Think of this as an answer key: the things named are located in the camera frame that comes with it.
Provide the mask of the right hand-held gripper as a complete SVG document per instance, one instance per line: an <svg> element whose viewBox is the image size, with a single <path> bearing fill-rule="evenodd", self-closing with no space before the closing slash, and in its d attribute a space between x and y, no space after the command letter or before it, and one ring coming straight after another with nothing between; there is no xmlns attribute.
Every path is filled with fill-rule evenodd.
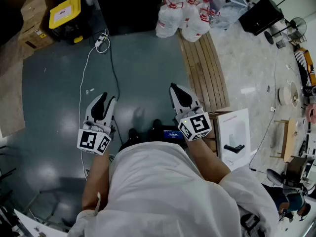
<svg viewBox="0 0 316 237"><path fill-rule="evenodd" d="M187 141L203 138L210 133L212 127L209 115L203 110L195 93L182 85L171 83L169 94L176 112L178 129Z"/></svg>

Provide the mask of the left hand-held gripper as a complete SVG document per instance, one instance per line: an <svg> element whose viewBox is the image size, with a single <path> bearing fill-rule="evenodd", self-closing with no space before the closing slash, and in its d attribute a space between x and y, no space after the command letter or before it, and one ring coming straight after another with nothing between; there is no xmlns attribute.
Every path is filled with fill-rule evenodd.
<svg viewBox="0 0 316 237"><path fill-rule="evenodd" d="M116 130L111 122L117 101L113 96L105 107L107 95L106 92L100 94L86 109L85 121L79 129L77 141L77 148L82 151L103 155L112 141Z"/></svg>

